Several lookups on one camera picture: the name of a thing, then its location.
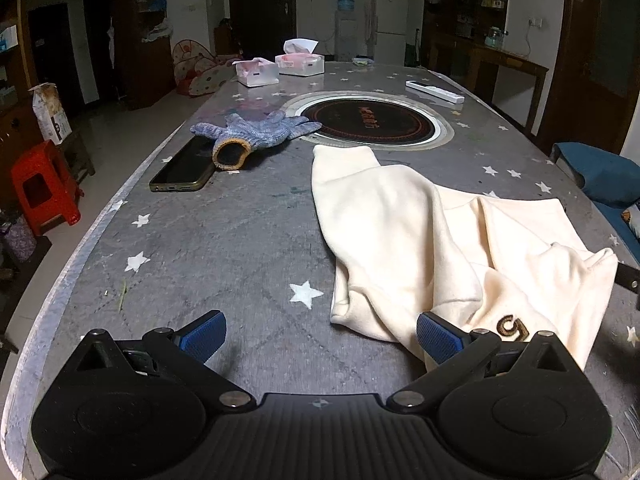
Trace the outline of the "spotted play tent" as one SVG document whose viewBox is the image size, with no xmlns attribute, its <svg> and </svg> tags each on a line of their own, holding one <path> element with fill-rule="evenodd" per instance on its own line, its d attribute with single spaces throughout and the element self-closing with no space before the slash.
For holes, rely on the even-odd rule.
<svg viewBox="0 0 640 480">
<path fill-rule="evenodd" d="M 177 92 L 196 98 L 216 93 L 235 75 L 236 55 L 213 55 L 195 40 L 177 42 L 172 49 Z"/>
</svg>

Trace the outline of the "cream sweater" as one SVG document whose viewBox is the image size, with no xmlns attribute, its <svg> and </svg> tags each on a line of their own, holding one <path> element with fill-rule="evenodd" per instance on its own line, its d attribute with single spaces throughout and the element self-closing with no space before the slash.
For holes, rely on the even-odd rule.
<svg viewBox="0 0 640 480">
<path fill-rule="evenodd" d="M 314 149 L 311 188 L 335 258 L 333 323 L 420 352 L 433 312 L 462 330 L 550 330 L 585 365 L 617 258 L 592 252 L 558 200 L 504 200 L 444 188 L 370 148 Z"/>
</svg>

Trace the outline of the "glass kettle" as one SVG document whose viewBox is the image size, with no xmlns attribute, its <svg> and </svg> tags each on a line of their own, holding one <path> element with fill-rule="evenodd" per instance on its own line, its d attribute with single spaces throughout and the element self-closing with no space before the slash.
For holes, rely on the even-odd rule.
<svg viewBox="0 0 640 480">
<path fill-rule="evenodd" d="M 485 44 L 487 47 L 501 50 L 505 36 L 506 33 L 499 27 L 491 27 L 485 37 Z"/>
</svg>

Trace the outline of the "blue knit work glove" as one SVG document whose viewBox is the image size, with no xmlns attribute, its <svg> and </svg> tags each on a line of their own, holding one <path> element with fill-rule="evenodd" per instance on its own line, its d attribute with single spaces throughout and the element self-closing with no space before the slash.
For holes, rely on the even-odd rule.
<svg viewBox="0 0 640 480">
<path fill-rule="evenodd" d="M 190 131 L 214 142 L 212 157 L 218 169 L 239 170 L 250 154 L 308 136 L 321 128 L 321 122 L 305 116 L 288 117 L 283 112 L 272 112 L 261 120 L 231 114 L 224 127 L 197 122 Z"/>
</svg>

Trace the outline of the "blue sofa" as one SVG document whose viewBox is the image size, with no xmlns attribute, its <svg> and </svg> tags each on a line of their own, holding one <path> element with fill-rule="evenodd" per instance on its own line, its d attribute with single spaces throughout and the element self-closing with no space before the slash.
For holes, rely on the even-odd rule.
<svg viewBox="0 0 640 480">
<path fill-rule="evenodd" d="M 577 142 L 554 144 L 551 160 L 573 178 L 639 261 L 639 166 L 628 158 Z"/>
</svg>

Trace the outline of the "red plastic stool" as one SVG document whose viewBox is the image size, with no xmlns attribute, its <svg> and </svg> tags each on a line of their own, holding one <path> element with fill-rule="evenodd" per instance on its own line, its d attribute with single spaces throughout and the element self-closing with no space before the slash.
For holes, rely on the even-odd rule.
<svg viewBox="0 0 640 480">
<path fill-rule="evenodd" d="M 57 218 L 70 226 L 80 220 L 78 200 L 84 195 L 52 141 L 25 152 L 11 168 L 11 179 L 24 217 L 34 232 Z"/>
</svg>

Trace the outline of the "white refrigerator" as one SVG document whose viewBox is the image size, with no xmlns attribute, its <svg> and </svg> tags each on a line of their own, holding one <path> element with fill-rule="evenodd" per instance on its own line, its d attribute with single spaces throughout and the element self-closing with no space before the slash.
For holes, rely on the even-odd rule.
<svg viewBox="0 0 640 480">
<path fill-rule="evenodd" d="M 375 64 L 405 61 L 409 0 L 370 0 L 368 52 Z"/>
</svg>

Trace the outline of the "pink white tissue box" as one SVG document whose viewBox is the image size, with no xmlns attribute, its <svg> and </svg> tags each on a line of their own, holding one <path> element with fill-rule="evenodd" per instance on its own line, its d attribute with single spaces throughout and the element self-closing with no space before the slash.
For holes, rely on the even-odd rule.
<svg viewBox="0 0 640 480">
<path fill-rule="evenodd" d="M 274 58 L 282 75 L 311 77 L 324 73 L 324 56 L 314 52 L 317 40 L 295 38 L 286 40 L 283 53 Z"/>
</svg>

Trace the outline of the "small white tissue box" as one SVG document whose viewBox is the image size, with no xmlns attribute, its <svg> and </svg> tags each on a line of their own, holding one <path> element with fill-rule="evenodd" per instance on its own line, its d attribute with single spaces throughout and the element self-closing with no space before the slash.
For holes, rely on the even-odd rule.
<svg viewBox="0 0 640 480">
<path fill-rule="evenodd" d="M 265 58 L 234 61 L 238 81 L 247 88 L 270 86 L 279 83 L 279 67 Z"/>
</svg>

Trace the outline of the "round induction cooktop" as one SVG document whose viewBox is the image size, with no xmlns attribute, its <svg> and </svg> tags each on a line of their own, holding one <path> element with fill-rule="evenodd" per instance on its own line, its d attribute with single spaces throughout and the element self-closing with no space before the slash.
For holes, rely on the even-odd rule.
<svg viewBox="0 0 640 480">
<path fill-rule="evenodd" d="M 383 151 L 428 151 L 454 138 L 454 128 L 431 107 L 406 96 L 370 91 L 321 91 L 281 106 L 322 128 L 304 139 L 334 148 L 364 145 Z"/>
</svg>

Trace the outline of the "water dispenser with bottle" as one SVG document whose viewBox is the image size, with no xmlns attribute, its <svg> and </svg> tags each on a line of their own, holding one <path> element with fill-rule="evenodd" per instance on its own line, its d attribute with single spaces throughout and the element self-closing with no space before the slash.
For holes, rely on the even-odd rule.
<svg viewBox="0 0 640 480">
<path fill-rule="evenodd" d="M 357 14 L 355 0 L 336 0 L 334 55 L 340 62 L 350 61 L 357 54 Z"/>
</svg>

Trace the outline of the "black smartphone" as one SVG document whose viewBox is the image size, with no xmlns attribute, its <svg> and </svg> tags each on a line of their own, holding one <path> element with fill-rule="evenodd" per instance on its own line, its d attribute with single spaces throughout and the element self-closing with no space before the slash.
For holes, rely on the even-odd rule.
<svg viewBox="0 0 640 480">
<path fill-rule="evenodd" d="M 213 162 L 214 141 L 194 136 L 152 177 L 152 192 L 194 192 L 209 180 L 216 170 Z"/>
</svg>

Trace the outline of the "white paper carton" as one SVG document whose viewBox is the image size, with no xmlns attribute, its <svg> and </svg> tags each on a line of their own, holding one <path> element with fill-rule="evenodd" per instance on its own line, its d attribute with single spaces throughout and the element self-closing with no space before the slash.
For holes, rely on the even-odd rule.
<svg viewBox="0 0 640 480">
<path fill-rule="evenodd" d="M 72 127 L 62 107 L 55 84 L 44 82 L 32 87 L 32 110 L 37 118 L 43 140 L 60 145 L 72 133 Z"/>
</svg>

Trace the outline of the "white remote control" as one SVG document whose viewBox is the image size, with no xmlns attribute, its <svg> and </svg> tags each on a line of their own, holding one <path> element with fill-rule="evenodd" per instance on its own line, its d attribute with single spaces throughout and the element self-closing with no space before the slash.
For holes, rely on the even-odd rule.
<svg viewBox="0 0 640 480">
<path fill-rule="evenodd" d="M 462 104 L 464 102 L 464 96 L 462 96 L 461 94 L 457 94 L 435 86 L 420 84 L 420 82 L 417 82 L 415 80 L 407 80 L 405 82 L 405 87 L 454 105 Z"/>
</svg>

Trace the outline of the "dark wooden side table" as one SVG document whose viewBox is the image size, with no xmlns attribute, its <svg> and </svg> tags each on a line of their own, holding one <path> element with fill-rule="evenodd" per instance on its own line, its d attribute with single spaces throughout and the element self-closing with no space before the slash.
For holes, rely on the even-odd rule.
<svg viewBox="0 0 640 480">
<path fill-rule="evenodd" d="M 505 98 L 508 92 L 524 91 L 530 86 L 530 99 L 522 130 L 526 136 L 532 136 L 548 68 L 519 55 L 480 44 L 471 44 L 465 50 L 469 57 L 469 67 L 463 85 L 469 92 L 476 92 L 480 71 L 488 66 L 497 72 L 494 91 L 500 99 Z"/>
</svg>

